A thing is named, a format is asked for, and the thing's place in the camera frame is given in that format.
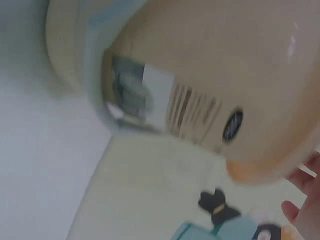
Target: bathroom floor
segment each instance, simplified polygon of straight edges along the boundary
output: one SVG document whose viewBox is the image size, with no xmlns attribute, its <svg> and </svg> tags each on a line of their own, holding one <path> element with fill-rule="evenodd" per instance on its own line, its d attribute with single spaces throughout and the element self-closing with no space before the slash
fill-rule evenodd
<svg viewBox="0 0 320 240">
<path fill-rule="evenodd" d="M 212 229 L 198 207 L 200 192 L 223 189 L 243 214 L 263 211 L 287 224 L 281 203 L 301 206 L 306 196 L 285 179 L 271 185 L 238 185 L 224 160 L 171 137 L 114 138 L 91 180 L 69 240 L 169 240 L 184 221 Z"/>
</svg>

